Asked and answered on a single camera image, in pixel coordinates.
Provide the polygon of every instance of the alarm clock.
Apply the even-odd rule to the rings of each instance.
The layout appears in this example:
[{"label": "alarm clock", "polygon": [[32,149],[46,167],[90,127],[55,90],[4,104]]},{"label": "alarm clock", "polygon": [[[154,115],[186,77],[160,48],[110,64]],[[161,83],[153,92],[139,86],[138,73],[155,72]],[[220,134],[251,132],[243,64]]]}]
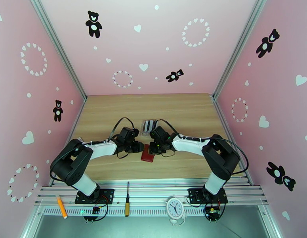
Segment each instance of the alarm clock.
[{"label": "alarm clock", "polygon": [[[171,198],[166,203],[166,212],[170,217],[172,225],[180,226],[183,225],[186,218],[186,212],[182,202],[178,198]],[[177,224],[178,219],[183,219],[181,224]]]}]

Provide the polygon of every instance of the pink wall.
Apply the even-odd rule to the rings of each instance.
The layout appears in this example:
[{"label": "pink wall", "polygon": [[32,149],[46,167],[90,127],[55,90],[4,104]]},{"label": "pink wall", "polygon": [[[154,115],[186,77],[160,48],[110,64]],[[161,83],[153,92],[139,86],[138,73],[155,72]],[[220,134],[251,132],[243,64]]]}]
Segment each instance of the pink wall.
[{"label": "pink wall", "polygon": [[[41,1],[87,95],[212,93],[255,2]],[[89,10],[99,14],[99,38],[85,25]]]},{"label": "pink wall", "polygon": [[[54,121],[56,99],[61,122]],[[0,0],[1,238],[20,236],[81,105],[30,0]]]},{"label": "pink wall", "polygon": [[[258,58],[262,38],[273,29],[280,38]],[[267,1],[219,103],[284,236],[307,237],[307,0]],[[292,192],[285,179],[275,183],[268,162],[296,181]]]}]

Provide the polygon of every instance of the wooden tabletop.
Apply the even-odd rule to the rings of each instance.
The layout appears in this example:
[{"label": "wooden tabletop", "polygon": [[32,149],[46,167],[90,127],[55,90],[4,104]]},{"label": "wooden tabletop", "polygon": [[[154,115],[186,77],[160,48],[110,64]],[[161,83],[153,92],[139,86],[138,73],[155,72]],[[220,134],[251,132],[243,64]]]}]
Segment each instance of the wooden tabletop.
[{"label": "wooden tabletop", "polygon": [[[185,136],[209,137],[219,134],[226,138],[224,129],[208,94],[146,94],[89,96],[72,138],[98,141],[108,138],[116,122],[128,117],[140,130],[145,119],[165,119]],[[165,131],[173,132],[159,122]],[[124,119],[117,127],[130,127]],[[149,144],[150,137],[136,140]],[[172,157],[156,155],[152,163],[141,161],[141,153],[129,154],[124,159],[115,155],[103,156],[89,162],[86,173],[94,180],[111,179],[168,179],[208,177],[211,170],[204,157],[187,152],[176,152]]]}]

